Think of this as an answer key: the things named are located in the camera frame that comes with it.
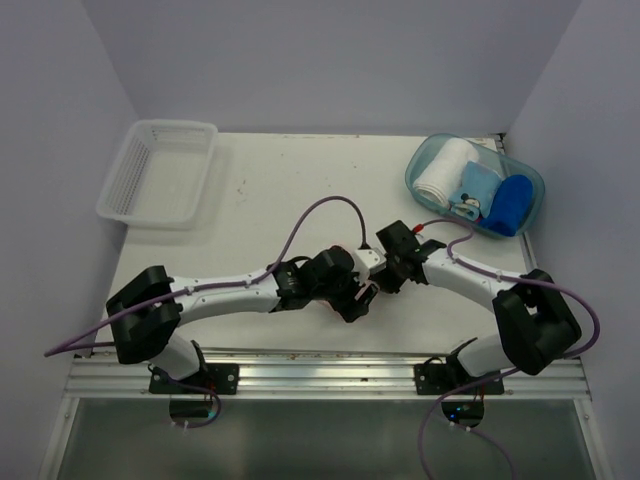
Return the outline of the white plastic basket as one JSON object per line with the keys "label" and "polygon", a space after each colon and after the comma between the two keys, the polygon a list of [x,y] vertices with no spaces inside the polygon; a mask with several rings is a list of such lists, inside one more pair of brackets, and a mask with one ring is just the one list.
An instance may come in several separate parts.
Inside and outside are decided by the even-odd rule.
{"label": "white plastic basket", "polygon": [[134,228],[192,228],[217,143],[210,123],[136,122],[105,180],[97,215]]}

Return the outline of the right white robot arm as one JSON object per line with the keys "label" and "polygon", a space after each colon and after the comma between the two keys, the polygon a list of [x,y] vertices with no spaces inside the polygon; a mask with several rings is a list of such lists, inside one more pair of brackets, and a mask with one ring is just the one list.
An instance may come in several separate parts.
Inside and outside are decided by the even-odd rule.
{"label": "right white robot arm", "polygon": [[545,271],[503,272],[457,256],[437,240],[420,241],[398,220],[376,236],[386,266],[373,276],[385,293],[396,294],[407,281],[452,291],[487,309],[498,333],[459,345],[446,357],[451,389],[468,392],[482,376],[516,368],[536,375],[580,340],[582,330]]}

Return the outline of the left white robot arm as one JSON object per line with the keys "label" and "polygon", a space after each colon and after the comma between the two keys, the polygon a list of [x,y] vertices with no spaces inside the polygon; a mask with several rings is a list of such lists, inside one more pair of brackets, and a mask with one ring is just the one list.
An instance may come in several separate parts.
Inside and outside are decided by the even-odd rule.
{"label": "left white robot arm", "polygon": [[296,311],[314,301],[351,323],[368,313],[379,291],[372,277],[385,266],[377,249],[333,246],[310,259],[220,279],[170,276],[161,265],[148,267],[107,301],[117,358],[124,365],[149,362],[185,392],[197,392],[208,369],[199,345],[181,337],[180,327],[236,313]]}

